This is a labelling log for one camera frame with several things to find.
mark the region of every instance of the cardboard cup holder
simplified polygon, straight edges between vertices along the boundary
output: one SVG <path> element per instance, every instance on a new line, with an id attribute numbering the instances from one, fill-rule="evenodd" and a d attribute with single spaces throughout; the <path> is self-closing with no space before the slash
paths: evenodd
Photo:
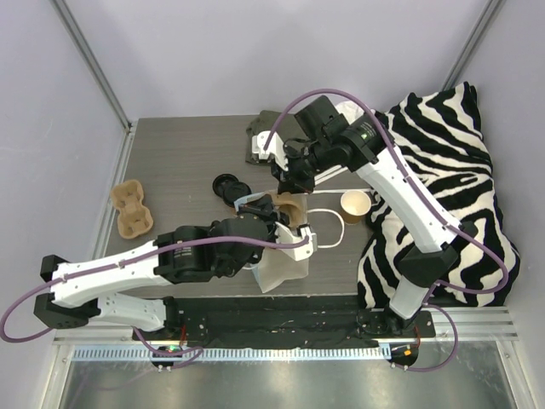
<path id="1" fill-rule="evenodd" d="M 137 180 L 125 181 L 110 192 L 113 207 L 119 211 L 118 230 L 124 239 L 146 234 L 153 227 L 150 210 L 142 202 L 144 188 Z"/>

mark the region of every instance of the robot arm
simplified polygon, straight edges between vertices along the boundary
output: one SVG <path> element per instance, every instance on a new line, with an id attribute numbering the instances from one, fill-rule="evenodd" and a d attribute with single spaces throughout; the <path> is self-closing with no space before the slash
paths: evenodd
<path id="1" fill-rule="evenodd" d="M 34 314 L 46 326 L 56 329 L 76 328 L 96 320 L 132 325 L 143 331 L 180 328 L 180 314 L 172 297 L 144 300 L 117 291 L 232 277 L 246 263 L 259 265 L 264 249 L 259 245 L 226 242 L 161 251 L 192 240 L 238 236 L 293 244 L 307 238 L 303 246 L 280 250 L 294 260 L 309 258 L 314 252 L 310 228 L 300 226 L 291 230 L 288 224 L 288 217 L 275 209 L 270 195 L 265 195 L 241 207 L 237 217 L 213 222 L 208 227 L 183 226 L 124 253 L 90 262 L 67 262 L 58 256 L 46 256 L 42 278 L 46 282 L 63 280 L 53 285 L 50 293 L 36 297 Z M 66 280 L 71 274 L 90 269 L 98 271 Z"/>
<path id="2" fill-rule="evenodd" d="M 265 150 L 264 138 L 268 133 L 256 137 L 256 145 L 264 151 L 261 156 L 273 158 L 272 175 L 278 179 L 278 192 L 311 193 L 321 174 L 332 167 L 342 166 L 356 173 L 385 199 L 415 241 L 397 266 L 402 278 L 388 306 L 397 321 L 393 324 L 407 326 L 433 283 L 459 258 L 452 246 L 456 235 L 437 220 L 407 183 L 369 116 L 363 115 L 349 124 L 330 100 L 321 96 L 299 111 L 295 118 L 309 138 L 309 143 L 300 152 L 285 147 L 276 134 Z M 459 226 L 474 236 L 475 227 L 462 225 L 446 211 L 414 175 L 399 148 L 394 150 L 408 177 L 433 208 L 450 225 Z"/>

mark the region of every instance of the paper cup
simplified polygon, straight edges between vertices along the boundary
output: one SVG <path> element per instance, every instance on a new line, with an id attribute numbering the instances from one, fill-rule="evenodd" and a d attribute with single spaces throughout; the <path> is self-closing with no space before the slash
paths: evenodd
<path id="1" fill-rule="evenodd" d="M 341 196 L 341 216 L 346 224 L 358 224 L 370 208 L 371 199 L 366 192 L 349 190 Z"/>

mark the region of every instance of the white bracket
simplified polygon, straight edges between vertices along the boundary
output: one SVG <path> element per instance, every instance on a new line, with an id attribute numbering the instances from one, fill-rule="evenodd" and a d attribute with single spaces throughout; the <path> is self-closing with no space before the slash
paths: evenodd
<path id="1" fill-rule="evenodd" d="M 98 308 L 100 315 L 90 318 L 89 321 L 132 325 L 143 331 L 160 330 L 167 318 L 163 300 L 143 300 L 124 294 L 114 293 L 99 297 Z"/>
<path id="2" fill-rule="evenodd" d="M 259 160 L 274 160 L 282 170 L 288 170 L 288 159 L 284 153 L 284 141 L 280 139 L 277 133 L 272 136 L 269 148 L 265 149 L 269 133 L 270 131 L 265 130 L 259 135 L 252 136 L 252 155 Z"/>
<path id="3" fill-rule="evenodd" d="M 301 236 L 293 234 L 290 228 L 281 223 L 276 223 L 276 234 L 278 235 L 277 243 L 283 245 L 298 243 L 308 237 L 308 243 L 295 249 L 281 249 L 287 256 L 294 259 L 296 262 L 309 258 L 317 249 L 316 234 L 311 232 L 309 227 L 301 228 Z"/>
<path id="4" fill-rule="evenodd" d="M 325 181 L 328 181 L 332 177 L 340 175 L 341 173 L 345 172 L 346 170 L 348 170 L 348 168 L 346 168 L 344 166 L 337 165 L 337 166 L 333 166 L 332 168 L 329 168 L 329 169 L 323 171 L 322 173 L 318 173 L 314 177 L 314 185 L 317 186 L 320 183 L 324 183 Z"/>

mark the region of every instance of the stripe pattern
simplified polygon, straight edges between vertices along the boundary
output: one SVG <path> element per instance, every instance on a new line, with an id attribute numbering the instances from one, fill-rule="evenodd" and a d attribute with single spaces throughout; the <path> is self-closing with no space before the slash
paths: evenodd
<path id="1" fill-rule="evenodd" d="M 458 220 L 473 222 L 479 230 L 475 238 L 493 250 L 509 270 L 508 284 L 494 294 L 468 295 L 438 287 L 433 295 L 449 298 L 453 305 L 503 305 L 519 273 L 520 257 L 502 232 L 503 214 L 481 133 L 476 89 L 464 83 L 430 96 L 410 94 L 384 117 L 407 163 L 432 195 Z M 383 308 L 398 286 L 396 266 L 413 239 L 380 195 L 371 193 L 375 203 L 366 222 L 374 234 L 359 261 L 358 294 L 363 308 Z M 460 261 L 444 280 L 482 290 L 502 279 L 499 267 L 474 245 L 463 242 L 458 250 Z"/>

